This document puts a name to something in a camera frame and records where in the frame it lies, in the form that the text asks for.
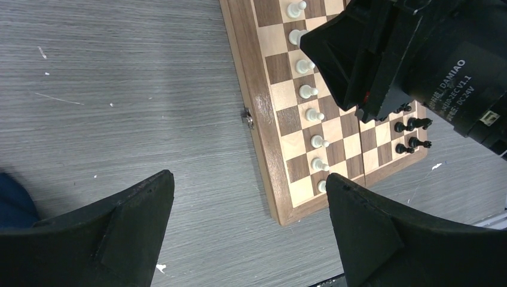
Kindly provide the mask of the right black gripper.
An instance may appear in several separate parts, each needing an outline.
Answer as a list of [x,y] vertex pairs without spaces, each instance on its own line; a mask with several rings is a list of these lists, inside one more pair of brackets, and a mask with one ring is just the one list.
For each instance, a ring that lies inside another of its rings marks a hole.
[[505,1],[350,1],[300,47],[363,122],[415,100],[506,156]]

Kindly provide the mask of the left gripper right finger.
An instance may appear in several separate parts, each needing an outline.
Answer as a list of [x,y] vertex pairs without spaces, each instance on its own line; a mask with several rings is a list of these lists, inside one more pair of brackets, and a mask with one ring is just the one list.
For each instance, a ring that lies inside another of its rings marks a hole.
[[326,195],[349,286],[506,285],[506,231],[421,212],[337,173]]

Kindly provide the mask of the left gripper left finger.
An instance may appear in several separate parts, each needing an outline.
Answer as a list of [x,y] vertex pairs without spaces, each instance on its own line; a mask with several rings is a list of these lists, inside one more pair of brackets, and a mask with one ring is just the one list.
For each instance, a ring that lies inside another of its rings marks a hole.
[[30,228],[1,229],[1,285],[150,286],[174,191],[162,170]]

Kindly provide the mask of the wooden chess board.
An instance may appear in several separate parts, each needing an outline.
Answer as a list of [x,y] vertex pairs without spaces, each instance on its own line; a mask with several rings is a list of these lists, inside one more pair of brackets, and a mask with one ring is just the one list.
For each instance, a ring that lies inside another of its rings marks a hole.
[[[293,29],[312,30],[339,15],[346,1],[306,1],[296,19],[286,8],[298,1],[221,1],[245,110],[272,218],[288,225],[328,205],[317,183],[330,173],[370,187],[374,183],[418,162],[427,149],[397,154],[397,144],[411,138],[425,141],[427,132],[395,132],[395,124],[424,118],[417,102],[411,111],[390,114],[383,121],[362,123],[355,110],[341,110],[317,70],[299,73],[296,64],[306,55],[288,41]],[[307,84],[319,90],[309,99],[299,96]],[[330,142],[315,149],[314,135]],[[328,172],[311,167],[314,158],[330,166]]]

